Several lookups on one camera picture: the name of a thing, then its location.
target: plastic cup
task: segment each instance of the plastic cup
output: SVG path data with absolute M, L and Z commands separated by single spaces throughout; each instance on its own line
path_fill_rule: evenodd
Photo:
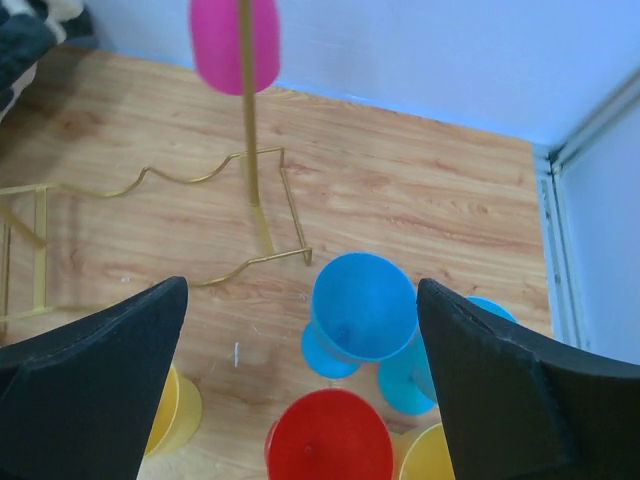
M 396 469 L 394 480 L 455 480 L 449 447 L 441 423 L 392 434 Z
M 145 457 L 170 453 L 189 442 L 202 420 L 202 397 L 172 365 L 162 391 Z
M 507 309 L 489 299 L 475 296 L 467 299 L 491 313 L 517 323 Z M 406 415 L 421 415 L 437 404 L 429 358 L 420 333 L 407 348 L 380 362 L 378 384 L 385 400 Z
M 342 389 L 298 399 L 265 442 L 269 480 L 391 480 L 393 456 L 382 418 Z
M 280 23 L 275 0 L 251 0 L 256 92 L 280 72 Z M 189 13 L 196 70 L 212 88 L 242 95 L 238 0 L 191 0 Z
M 365 362 L 402 351 L 417 327 L 416 289 L 409 277 L 378 255 L 348 253 L 316 279 L 302 354 L 318 374 L 344 378 Z

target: blue cup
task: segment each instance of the blue cup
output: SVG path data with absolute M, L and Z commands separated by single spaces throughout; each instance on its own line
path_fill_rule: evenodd
M 316 373 L 344 378 L 363 363 L 404 350 L 417 328 L 416 289 L 409 277 L 378 255 L 347 253 L 316 279 L 302 354 Z
M 491 300 L 475 296 L 467 299 L 480 308 L 517 323 L 508 310 Z M 385 400 L 406 415 L 421 415 L 436 405 L 436 389 L 420 333 L 403 351 L 380 362 L 378 383 Z

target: red cup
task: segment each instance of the red cup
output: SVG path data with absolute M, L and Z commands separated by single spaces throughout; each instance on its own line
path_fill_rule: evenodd
M 387 427 L 365 400 L 341 389 L 294 402 L 265 442 L 269 480 L 391 480 Z

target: yellow cup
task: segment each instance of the yellow cup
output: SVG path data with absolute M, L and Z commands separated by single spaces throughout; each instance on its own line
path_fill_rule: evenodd
M 191 380 L 171 365 L 144 451 L 145 457 L 170 453 L 187 444 L 202 420 L 202 397 Z
M 441 423 L 416 428 L 404 435 L 393 433 L 395 480 L 455 480 L 449 447 Z

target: metal rod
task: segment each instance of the metal rod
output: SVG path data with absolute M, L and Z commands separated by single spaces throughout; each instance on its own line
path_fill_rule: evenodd
M 260 205 L 258 187 L 258 154 L 256 134 L 255 67 L 253 64 L 253 35 L 251 21 L 251 1 L 238 0 L 240 20 L 240 43 L 242 49 L 242 83 L 244 100 L 244 128 L 249 163 L 249 201 L 251 205 Z
M 35 193 L 35 234 L 47 238 L 47 190 Z M 44 308 L 47 303 L 47 244 L 35 247 L 33 252 L 33 308 Z
M 9 268 L 11 265 L 11 226 L 4 223 L 2 245 L 2 287 L 0 288 L 0 319 L 9 315 Z M 7 333 L 7 324 L 0 321 L 0 337 Z
M 46 240 L 40 238 L 37 233 L 32 232 L 31 229 L 11 211 L 11 207 L 2 200 L 0 200 L 0 216 L 4 217 L 5 221 L 15 228 L 18 234 L 24 237 L 33 248 L 46 246 Z

